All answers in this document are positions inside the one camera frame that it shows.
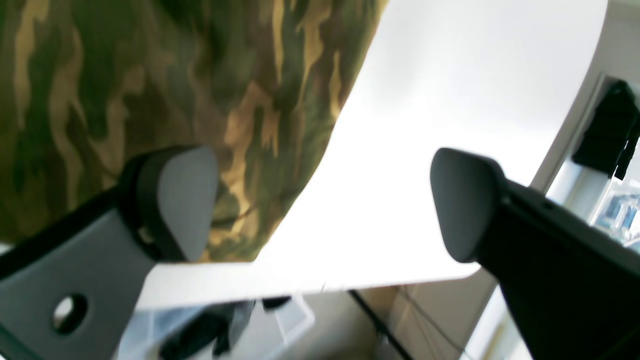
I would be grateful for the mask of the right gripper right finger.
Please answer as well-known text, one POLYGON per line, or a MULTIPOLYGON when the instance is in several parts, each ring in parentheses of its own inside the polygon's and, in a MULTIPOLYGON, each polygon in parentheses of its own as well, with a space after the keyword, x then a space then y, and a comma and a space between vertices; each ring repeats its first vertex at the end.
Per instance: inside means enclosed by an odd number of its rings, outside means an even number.
POLYGON ((446 250, 496 278, 533 359, 639 358, 638 253, 489 157, 440 148, 430 189, 446 250))

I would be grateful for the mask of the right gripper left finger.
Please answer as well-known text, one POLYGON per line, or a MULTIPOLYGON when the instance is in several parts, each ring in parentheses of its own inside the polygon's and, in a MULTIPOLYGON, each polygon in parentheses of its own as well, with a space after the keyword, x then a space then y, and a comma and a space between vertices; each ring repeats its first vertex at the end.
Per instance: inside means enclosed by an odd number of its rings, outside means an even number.
POLYGON ((198 260, 219 183, 208 146, 128 162, 119 183, 1 256, 1 355, 110 360, 159 263, 198 260))

